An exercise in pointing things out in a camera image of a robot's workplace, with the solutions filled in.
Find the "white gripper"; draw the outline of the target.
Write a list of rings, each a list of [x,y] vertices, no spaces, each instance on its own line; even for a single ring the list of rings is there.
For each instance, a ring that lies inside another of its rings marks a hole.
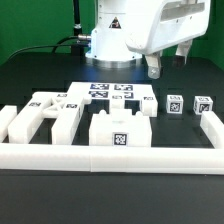
[[[125,42],[130,51],[146,55],[150,78],[161,75],[160,54],[154,52],[178,44],[173,65],[186,64],[191,39],[208,28],[210,5],[211,0],[128,0]]]

